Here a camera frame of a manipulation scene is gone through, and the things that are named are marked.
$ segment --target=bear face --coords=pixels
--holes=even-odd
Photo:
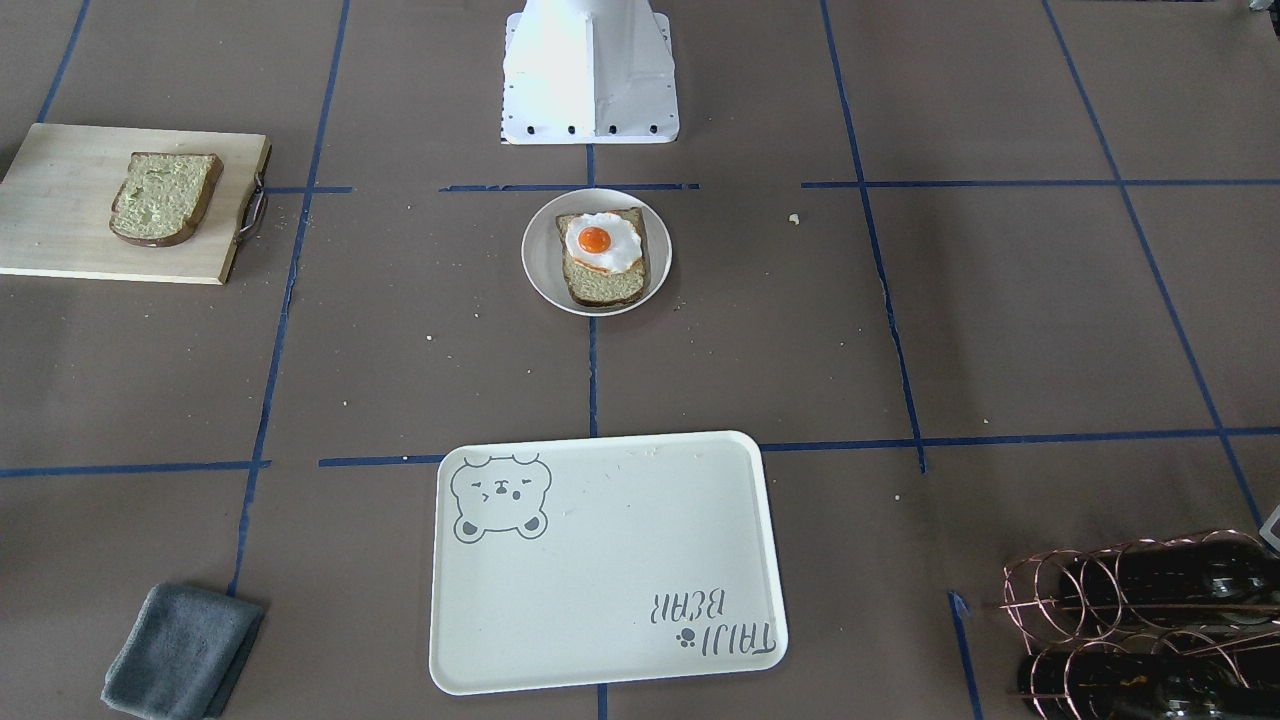
[[[453,534],[460,541],[470,544],[485,533],[507,530],[534,539],[547,532],[543,502],[552,487],[552,471],[545,462],[538,457],[526,462],[515,456],[462,462],[449,478],[460,514]]]

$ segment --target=white plate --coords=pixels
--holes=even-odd
[[[745,434],[468,446],[440,462],[429,655],[444,692],[765,670],[786,651]]]
[[[579,305],[568,293],[568,286],[564,284],[563,255],[559,229],[556,227],[556,215],[603,213],[623,208],[640,208],[640,214],[644,218],[645,251],[649,260],[649,277],[644,295],[640,296],[640,300],[622,306],[588,307]],[[525,228],[525,240],[520,246],[520,254],[525,263],[525,275],[529,277],[534,290],[548,302],[579,315],[603,318],[639,307],[658,292],[658,288],[667,279],[667,273],[671,272],[671,233],[667,232],[667,224],[662,222],[662,218],[644,201],[617,190],[589,187],[566,192],[543,205],[543,209],[534,214],[534,219],[529,220],[529,227]]]

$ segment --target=gray towel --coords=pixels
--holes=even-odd
[[[102,701],[147,720],[218,717],[261,621],[256,605],[186,585],[156,585],[106,671]]]

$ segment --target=egg yolk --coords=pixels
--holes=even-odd
[[[577,245],[591,254],[600,254],[609,249],[613,240],[604,228],[584,228],[582,232],[577,234]]]

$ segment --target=slice of bread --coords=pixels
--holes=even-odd
[[[559,228],[561,233],[561,255],[564,259],[564,282],[568,284],[568,293],[573,297],[575,302],[586,307],[609,307],[635,302],[644,295],[648,279],[649,255],[645,242],[644,217],[640,214],[640,209],[628,208],[626,210],[605,211],[631,223],[636,229],[636,234],[640,236],[640,259],[621,273],[605,274],[593,270],[570,256],[566,247],[566,242],[568,242],[566,238],[568,234],[568,223],[585,213],[556,217],[556,227]]]
[[[143,247],[178,245],[196,233],[221,174],[218,155],[134,152],[111,202],[111,232]]]

